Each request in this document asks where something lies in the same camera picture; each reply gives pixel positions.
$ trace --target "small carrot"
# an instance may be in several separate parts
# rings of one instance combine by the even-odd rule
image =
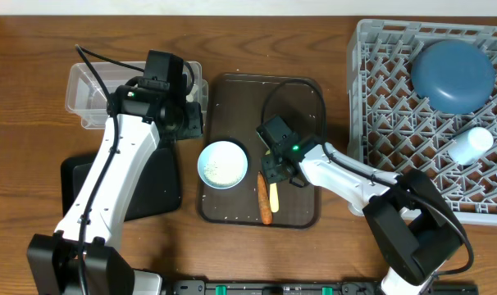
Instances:
[[[271,203],[268,200],[267,183],[261,172],[258,172],[258,202],[259,211],[264,225],[272,223]]]

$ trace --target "brown cutting board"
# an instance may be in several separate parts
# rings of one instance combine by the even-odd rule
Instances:
[[[214,223],[264,225],[258,206],[258,172],[267,147],[256,134],[262,105],[269,94],[287,77],[225,74],[212,86],[208,102],[205,137],[207,144],[227,140],[245,150],[248,171],[241,182],[229,189],[210,188],[203,182],[198,190],[198,212]],[[266,118],[281,116],[302,136],[321,127],[320,104],[306,85],[287,84],[267,107]],[[309,185],[297,188],[287,181],[277,185],[280,210],[273,214],[271,226],[306,229],[319,217],[319,189]]]

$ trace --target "wood grain surface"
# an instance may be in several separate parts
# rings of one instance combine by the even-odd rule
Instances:
[[[66,82],[80,62],[79,43],[121,61],[143,61],[151,48],[199,61],[209,82],[225,72],[307,76],[323,88],[329,136],[344,151],[349,138],[346,46],[362,17],[0,17],[0,294],[36,293],[26,260],[33,234],[51,234],[61,219],[59,166],[97,150],[65,111]],[[497,25],[497,18],[410,20]],[[381,279],[385,264],[363,218],[322,194],[321,219],[309,230],[213,225],[196,213],[195,164],[203,143],[178,143],[183,205],[125,224],[122,256],[134,268],[169,279]],[[497,294],[497,228],[466,226],[476,251],[472,270],[447,278]],[[465,263],[465,250],[445,268]]]

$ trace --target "light blue bowl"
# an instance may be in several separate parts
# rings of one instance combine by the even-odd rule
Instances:
[[[209,164],[210,160],[214,159],[214,157],[221,157],[222,159],[227,160],[231,163],[239,163],[242,169],[241,177],[233,184],[220,185],[213,183],[205,175],[205,167],[207,167],[207,164]],[[199,155],[198,174],[201,180],[211,188],[232,188],[235,185],[239,184],[247,174],[247,169],[249,168],[248,163],[249,161],[247,160],[247,155],[245,154],[243,149],[241,149],[241,147],[239,147],[235,143],[219,141],[209,144]]]
[[[495,86],[495,70],[476,46],[447,40],[431,45],[413,63],[411,79],[420,98],[451,114],[483,107]]]

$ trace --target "blue bowl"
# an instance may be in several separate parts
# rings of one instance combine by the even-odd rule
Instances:
[[[483,107],[495,86],[495,70],[476,46],[441,41],[420,53],[411,70],[414,90],[429,105],[451,114],[468,114]]]

